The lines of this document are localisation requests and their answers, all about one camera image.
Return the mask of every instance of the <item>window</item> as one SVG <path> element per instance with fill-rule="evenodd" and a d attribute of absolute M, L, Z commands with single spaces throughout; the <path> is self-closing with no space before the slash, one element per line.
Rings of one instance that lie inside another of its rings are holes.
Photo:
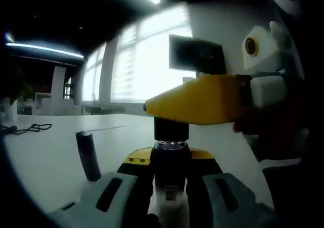
<path fill-rule="evenodd" d="M 72 81 L 72 77 L 70 77 L 67 83 L 64 85 L 64 99 L 71 98 L 71 81 Z"/>
<path fill-rule="evenodd" d="M 111 102 L 143 103 L 177 87 L 193 71 L 169 68 L 169 34 L 191 37 L 189 15 L 176 6 L 126 28 L 119 37 L 111 81 Z"/>
<path fill-rule="evenodd" d="M 95 50 L 86 62 L 82 84 L 82 101 L 99 100 L 100 76 L 105 50 L 106 43 Z"/>

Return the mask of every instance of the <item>ceiling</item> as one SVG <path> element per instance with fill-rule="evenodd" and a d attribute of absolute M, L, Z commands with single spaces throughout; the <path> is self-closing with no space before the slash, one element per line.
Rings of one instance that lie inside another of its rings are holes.
<path fill-rule="evenodd" d="M 85 57 L 120 29 L 141 17 L 180 1 L 219 0 L 5 0 L 5 27 L 15 42 L 58 43 Z M 239 0 L 261 5 L 267 0 Z"/>

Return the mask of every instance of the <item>white desk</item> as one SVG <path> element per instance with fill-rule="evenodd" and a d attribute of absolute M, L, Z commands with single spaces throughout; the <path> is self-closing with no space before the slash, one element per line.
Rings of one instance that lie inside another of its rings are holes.
<path fill-rule="evenodd" d="M 154 144 L 152 117 L 18 115 L 15 125 L 26 128 L 33 123 L 51 123 L 53 127 L 42 132 L 7 136 L 5 143 L 19 179 L 45 212 L 79 200 L 82 190 L 91 185 L 78 155 L 76 132 L 123 126 L 93 132 L 102 174 L 116 171 L 132 151 Z M 273 207 L 259 163 L 242 134 L 232 131 L 232 124 L 192 125 L 188 143 L 190 147 L 212 153 L 223 172 L 232 173 L 248 186 L 258 202 Z"/>

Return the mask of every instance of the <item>barcode label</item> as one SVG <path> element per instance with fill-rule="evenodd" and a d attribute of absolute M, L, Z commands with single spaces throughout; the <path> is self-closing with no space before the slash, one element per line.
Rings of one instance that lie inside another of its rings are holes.
<path fill-rule="evenodd" d="M 176 201 L 178 186 L 166 186 L 166 201 Z"/>

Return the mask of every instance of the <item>black cable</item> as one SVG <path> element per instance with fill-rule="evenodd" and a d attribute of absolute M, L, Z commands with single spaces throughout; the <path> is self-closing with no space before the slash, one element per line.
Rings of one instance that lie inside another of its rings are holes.
<path fill-rule="evenodd" d="M 29 132 L 40 132 L 41 130 L 48 130 L 51 127 L 52 127 L 52 124 L 50 124 L 50 123 L 47 123 L 47 124 L 34 123 L 27 129 L 17 129 L 16 126 L 6 127 L 6 126 L 2 125 L 2 130 L 3 130 L 4 135 L 8 135 L 8 134 L 21 135 L 28 131 Z"/>

